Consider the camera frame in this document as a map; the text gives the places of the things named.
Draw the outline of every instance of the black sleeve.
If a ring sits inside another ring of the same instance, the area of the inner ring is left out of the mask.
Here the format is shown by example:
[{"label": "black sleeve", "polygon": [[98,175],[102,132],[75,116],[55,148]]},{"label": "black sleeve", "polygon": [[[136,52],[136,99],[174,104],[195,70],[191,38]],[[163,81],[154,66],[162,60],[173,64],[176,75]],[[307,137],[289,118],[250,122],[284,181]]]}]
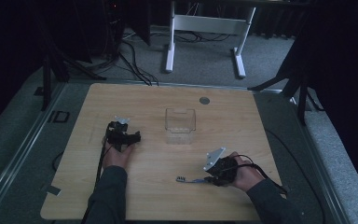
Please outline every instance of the black sleeve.
[{"label": "black sleeve", "polygon": [[97,189],[89,197],[87,224],[124,223],[127,173],[118,166],[103,170]]},{"label": "black sleeve", "polygon": [[299,211],[292,203],[281,197],[269,179],[256,184],[246,193],[264,224],[302,223]]}]

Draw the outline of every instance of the wooden table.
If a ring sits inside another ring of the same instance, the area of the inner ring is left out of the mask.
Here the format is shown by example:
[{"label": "wooden table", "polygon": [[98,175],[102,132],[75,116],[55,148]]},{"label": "wooden table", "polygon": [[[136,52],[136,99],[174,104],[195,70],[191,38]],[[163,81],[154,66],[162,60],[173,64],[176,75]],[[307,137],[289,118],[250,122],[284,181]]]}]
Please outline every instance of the wooden table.
[{"label": "wooden table", "polygon": [[[200,103],[208,97],[210,103]],[[191,145],[168,145],[166,108],[194,108],[197,130]],[[213,88],[93,84],[82,106],[48,194],[45,219],[81,219],[94,187],[102,138],[114,116],[130,118],[128,133],[140,131],[127,169],[128,220],[255,220],[247,195],[233,187],[175,181],[208,176],[206,153],[226,147],[253,159],[281,183],[251,92]]]}]

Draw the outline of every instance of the small device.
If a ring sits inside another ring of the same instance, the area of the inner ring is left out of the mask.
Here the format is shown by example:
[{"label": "small device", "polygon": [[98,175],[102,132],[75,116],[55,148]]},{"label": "small device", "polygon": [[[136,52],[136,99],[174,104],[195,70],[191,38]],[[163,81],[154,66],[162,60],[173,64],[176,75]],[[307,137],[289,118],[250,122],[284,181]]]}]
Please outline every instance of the small device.
[{"label": "small device", "polygon": [[184,176],[179,175],[176,177],[176,182],[181,183],[205,183],[205,179],[193,179],[193,180],[187,180]]},{"label": "small device", "polygon": [[225,147],[207,153],[206,165],[203,170],[211,176],[205,177],[205,180],[216,186],[224,186],[232,183],[237,176],[238,163],[230,157],[220,158]]},{"label": "small device", "polygon": [[131,145],[141,141],[141,133],[127,134],[130,119],[123,119],[115,116],[117,121],[111,121],[107,128],[105,137],[107,142],[113,144],[114,148],[121,151],[122,145]]}]

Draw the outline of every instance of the white stand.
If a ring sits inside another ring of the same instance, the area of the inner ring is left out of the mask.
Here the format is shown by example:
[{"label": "white stand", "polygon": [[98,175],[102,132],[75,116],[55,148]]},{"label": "white stand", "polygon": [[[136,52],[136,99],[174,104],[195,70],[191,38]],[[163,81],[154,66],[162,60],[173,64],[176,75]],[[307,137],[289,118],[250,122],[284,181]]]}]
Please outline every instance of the white stand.
[{"label": "white stand", "polygon": [[175,2],[171,4],[171,40],[168,46],[167,66],[166,71],[173,71],[173,55],[175,53],[174,32],[175,30],[194,31],[204,33],[216,33],[225,35],[240,35],[240,45],[234,49],[235,61],[237,63],[238,74],[240,77],[246,77],[245,68],[241,53],[245,44],[246,36],[249,33],[249,28],[252,24],[252,19],[255,14],[255,7],[249,8],[248,17],[246,21],[199,17],[199,16],[187,16],[187,15],[175,15]]}]

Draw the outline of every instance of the gray carpet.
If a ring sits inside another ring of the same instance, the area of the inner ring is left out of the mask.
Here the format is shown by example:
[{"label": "gray carpet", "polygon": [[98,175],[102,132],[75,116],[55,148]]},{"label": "gray carpet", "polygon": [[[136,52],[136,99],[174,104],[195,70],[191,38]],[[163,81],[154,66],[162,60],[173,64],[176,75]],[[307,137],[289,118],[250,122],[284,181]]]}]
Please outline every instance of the gray carpet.
[{"label": "gray carpet", "polygon": [[[129,37],[126,40],[135,47],[137,65],[153,74],[161,84],[173,83],[230,88],[251,87],[275,76],[294,41],[280,37],[265,39],[262,36],[249,36],[242,54],[247,71],[247,78],[245,79],[237,77],[235,63],[230,51],[239,41],[236,36],[230,36],[228,39],[219,42],[177,42],[173,72],[167,74],[164,72],[164,67],[166,45],[169,40],[165,36],[166,33],[161,34],[163,29],[156,28],[155,30],[156,36],[152,37],[152,46],[150,47],[137,37]],[[131,59],[129,46],[122,45],[121,52],[126,58]],[[94,58],[94,61],[102,63],[103,59]],[[116,66],[100,68],[95,72],[107,77],[106,82],[136,81],[139,83],[134,74],[124,68],[128,69],[123,61],[119,60]],[[43,112],[39,112],[42,106],[41,97],[33,96],[36,87],[42,83],[41,79],[41,71],[30,76],[0,117],[0,174],[4,172],[6,165],[21,146],[22,139],[26,137],[33,122],[41,114],[43,115]],[[63,92],[53,107],[54,110],[69,111],[71,113],[69,121],[68,123],[44,123],[41,133],[33,143],[11,187],[0,202],[0,223],[51,223],[51,220],[43,220],[39,216],[40,208],[46,197],[46,192],[43,192],[40,188],[44,184],[48,184],[54,176],[51,162],[55,156],[64,150],[75,125],[76,116],[87,94],[87,89],[92,82],[94,81],[87,76],[74,72],[70,82],[63,87]],[[284,84],[285,81],[271,88],[280,90]],[[328,142],[330,147],[342,147],[334,128],[324,125],[329,122],[328,118],[324,118],[324,121],[321,122],[320,116],[323,116],[323,112],[308,111],[307,123],[311,127],[309,130],[307,127],[298,124],[296,106],[280,94],[270,91],[262,92],[256,94],[255,99],[263,124],[268,129],[268,140],[282,182],[291,190],[288,200],[295,203],[303,212],[305,223],[322,223],[323,214],[325,223],[335,223],[335,215],[332,215],[329,202],[324,198],[325,186],[321,184],[314,172],[315,168],[312,167],[313,160],[310,155],[310,151],[318,151],[325,146],[323,141]],[[318,135],[321,127],[325,127],[323,130],[328,133],[328,136]],[[279,139],[287,145],[287,148],[274,134],[279,136]],[[305,171],[305,175],[316,195],[288,150],[293,153],[301,169]],[[340,192],[348,192],[348,190],[342,189]],[[354,199],[345,202],[343,203],[344,208],[349,210],[351,206],[354,211],[358,211],[356,206],[353,206],[354,203],[358,202]],[[356,214],[349,214],[351,223],[358,223],[358,218],[355,217],[358,216],[358,213]],[[79,220],[57,221],[56,223],[79,223]]]}]

